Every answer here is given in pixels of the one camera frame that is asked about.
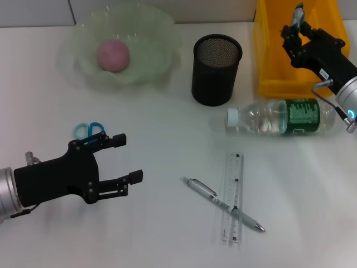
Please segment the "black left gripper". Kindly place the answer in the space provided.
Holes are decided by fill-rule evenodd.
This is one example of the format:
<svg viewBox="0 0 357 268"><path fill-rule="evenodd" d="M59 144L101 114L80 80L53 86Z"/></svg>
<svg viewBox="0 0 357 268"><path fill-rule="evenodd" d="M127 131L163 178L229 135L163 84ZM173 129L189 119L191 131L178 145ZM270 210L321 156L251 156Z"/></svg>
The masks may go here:
<svg viewBox="0 0 357 268"><path fill-rule="evenodd" d="M104 131L82 140L74 140L67 152L57 158L14 170L18 197L23 207L30 207L66 195L78 195L85 203L126 197L129 185L143 181L137 170L112 180L99 180L93 153L127 144L125 134L110 138Z"/></svg>

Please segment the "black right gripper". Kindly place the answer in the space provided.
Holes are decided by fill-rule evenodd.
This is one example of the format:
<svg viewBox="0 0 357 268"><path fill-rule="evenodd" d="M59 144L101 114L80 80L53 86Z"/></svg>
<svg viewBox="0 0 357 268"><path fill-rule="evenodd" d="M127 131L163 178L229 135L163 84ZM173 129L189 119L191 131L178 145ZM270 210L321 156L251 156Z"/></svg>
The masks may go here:
<svg viewBox="0 0 357 268"><path fill-rule="evenodd" d="M302 45L299 33L310 41ZM322 81L331 79L333 83L329 89L334 94L338 94L348 81L356 77L356 66L342 54L336 38L323 29L312 28L304 21L300 27L285 25L281 37L291 65L312 71Z"/></svg>

